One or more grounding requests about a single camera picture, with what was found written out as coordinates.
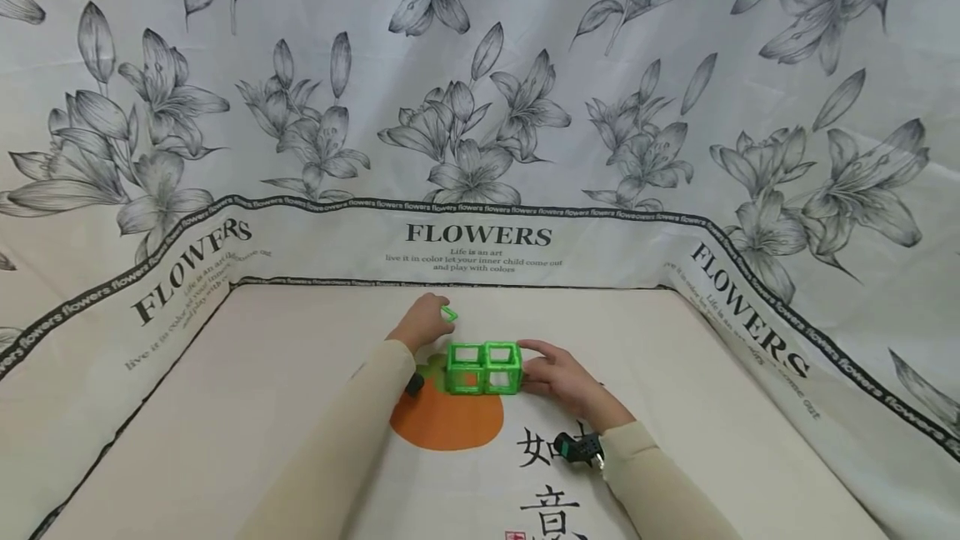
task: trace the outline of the black object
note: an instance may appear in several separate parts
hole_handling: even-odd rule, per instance
[[[588,433],[579,440],[563,432],[553,441],[553,447],[569,463],[587,463],[593,466],[593,459],[603,459],[603,447],[600,446],[600,434]]]
[[[423,388],[423,384],[425,382],[426,381],[423,380],[423,376],[421,374],[415,373],[410,377],[410,382],[407,382],[407,388],[404,390],[404,392],[409,394],[411,398],[417,398],[419,390]]]

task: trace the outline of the green magnetic tile cube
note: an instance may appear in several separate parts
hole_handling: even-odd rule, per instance
[[[514,342],[487,342],[484,356],[484,393],[517,394],[520,391],[522,364],[520,349]]]
[[[451,343],[446,389],[450,394],[517,394],[522,378],[515,342]]]
[[[483,394],[483,345],[451,343],[446,378],[450,394]]]

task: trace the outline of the beige sleeve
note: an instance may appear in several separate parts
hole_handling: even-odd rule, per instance
[[[602,475],[643,540],[738,540],[730,522],[639,421],[607,430]]]
[[[333,399],[237,539],[340,538],[416,367],[397,340],[380,344]]]

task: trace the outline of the person's left hand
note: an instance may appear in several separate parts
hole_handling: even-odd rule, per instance
[[[435,343],[437,338],[453,332],[453,324],[443,319],[440,310],[440,307],[449,304],[450,300],[446,296],[437,296],[431,292],[423,294],[407,314],[403,315],[403,319],[393,328],[387,340],[399,340],[416,355],[417,350],[423,346]]]

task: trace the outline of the person's right hand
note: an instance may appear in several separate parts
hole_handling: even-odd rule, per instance
[[[525,393],[556,400],[575,418],[586,420],[594,432],[637,421],[570,352],[543,340],[519,340],[517,345],[542,355],[523,364],[520,388]]]

